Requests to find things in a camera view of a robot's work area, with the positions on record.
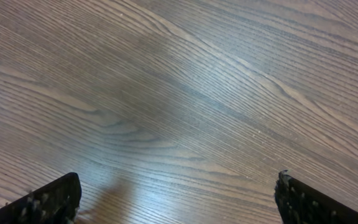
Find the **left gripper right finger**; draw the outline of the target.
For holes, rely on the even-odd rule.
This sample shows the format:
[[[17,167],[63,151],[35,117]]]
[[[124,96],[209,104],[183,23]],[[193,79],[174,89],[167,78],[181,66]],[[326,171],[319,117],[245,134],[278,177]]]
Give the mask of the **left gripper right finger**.
[[[278,173],[275,202],[284,224],[358,224],[358,212],[290,176]]]

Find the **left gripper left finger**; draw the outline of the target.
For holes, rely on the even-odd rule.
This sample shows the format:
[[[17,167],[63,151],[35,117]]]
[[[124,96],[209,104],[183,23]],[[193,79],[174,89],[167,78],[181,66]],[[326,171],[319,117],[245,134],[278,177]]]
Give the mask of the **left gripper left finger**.
[[[0,224],[74,223],[81,194],[78,174],[67,173],[0,208]]]

